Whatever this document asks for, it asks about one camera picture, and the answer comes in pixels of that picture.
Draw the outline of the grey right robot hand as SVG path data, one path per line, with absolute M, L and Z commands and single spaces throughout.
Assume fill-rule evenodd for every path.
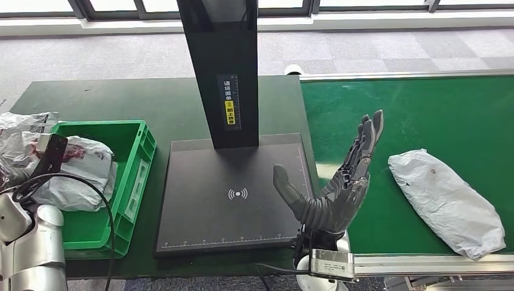
M 344 162 L 322 189 L 319 198 L 309 198 L 299 192 L 290 182 L 283 165 L 273 166 L 276 191 L 307 230 L 341 233 L 348 229 L 366 196 L 369 166 L 383 129 L 382 110 L 372 117 L 362 117 Z

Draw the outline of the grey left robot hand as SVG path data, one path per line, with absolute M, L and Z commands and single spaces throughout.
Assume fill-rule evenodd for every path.
M 30 179 L 33 170 L 29 168 L 12 167 L 1 159 L 1 190 L 22 184 Z

